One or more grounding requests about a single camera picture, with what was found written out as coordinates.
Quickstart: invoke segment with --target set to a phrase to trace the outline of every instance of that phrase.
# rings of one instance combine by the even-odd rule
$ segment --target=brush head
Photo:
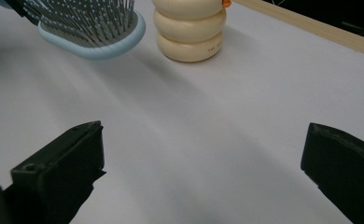
[[[50,43],[88,59],[106,59],[132,49],[145,33],[134,0],[27,0],[24,10],[39,21]]]

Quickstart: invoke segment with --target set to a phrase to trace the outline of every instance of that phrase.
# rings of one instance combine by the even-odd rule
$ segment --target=white table
[[[246,7],[222,51],[165,58],[147,33],[80,59],[0,7],[0,185],[67,129],[100,120],[105,170],[72,223],[350,223],[300,169],[310,122],[364,140],[364,54]]]

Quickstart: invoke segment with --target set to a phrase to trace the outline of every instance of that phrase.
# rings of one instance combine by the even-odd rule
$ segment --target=orange object
[[[223,7],[229,7],[231,6],[231,0],[222,0]]]

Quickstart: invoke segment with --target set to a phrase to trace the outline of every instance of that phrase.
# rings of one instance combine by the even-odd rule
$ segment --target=cream-colored ring
[[[155,10],[153,18],[156,28],[166,38],[178,42],[196,43],[222,31],[226,22],[226,10],[222,9],[214,16],[198,20],[178,20],[166,17]]]
[[[199,62],[214,56],[222,47],[223,34],[200,43],[185,44],[169,40],[158,33],[157,44],[161,52],[176,61],[184,63]]]
[[[155,8],[166,16],[183,19],[199,19],[217,14],[221,0],[152,0]]]

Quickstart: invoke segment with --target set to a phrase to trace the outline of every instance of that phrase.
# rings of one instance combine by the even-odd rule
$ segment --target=wooden strip
[[[233,0],[233,2],[272,16],[280,21],[285,21],[289,24],[295,25],[303,30],[322,36],[350,49],[364,53],[363,36],[352,34],[345,30],[313,20],[296,12],[261,0]]]

